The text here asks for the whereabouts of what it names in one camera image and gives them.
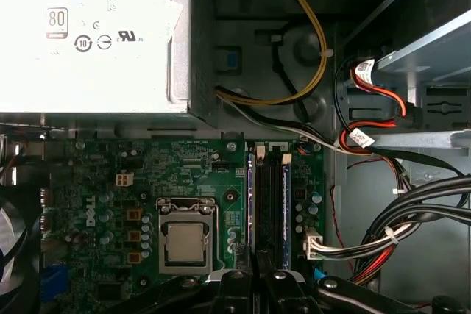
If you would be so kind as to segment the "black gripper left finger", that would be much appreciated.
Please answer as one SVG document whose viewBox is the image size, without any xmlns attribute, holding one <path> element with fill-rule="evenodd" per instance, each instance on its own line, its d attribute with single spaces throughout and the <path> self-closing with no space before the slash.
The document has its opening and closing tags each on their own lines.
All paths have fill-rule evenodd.
<svg viewBox="0 0 471 314">
<path fill-rule="evenodd" d="M 249 245 L 235 248 L 235 267 L 206 279 L 177 276 L 106 309 L 107 313 L 252 313 L 253 266 Z"/>
</svg>

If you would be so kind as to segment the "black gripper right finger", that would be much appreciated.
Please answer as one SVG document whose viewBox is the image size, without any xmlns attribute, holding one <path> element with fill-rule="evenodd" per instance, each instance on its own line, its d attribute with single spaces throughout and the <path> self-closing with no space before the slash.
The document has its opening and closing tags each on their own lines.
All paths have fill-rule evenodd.
<svg viewBox="0 0 471 314">
<path fill-rule="evenodd" d="M 267 250 L 256 252 L 256 264 L 270 313 L 422 312 L 336 276 L 309 285 L 297 272 L 275 268 Z"/>
</svg>

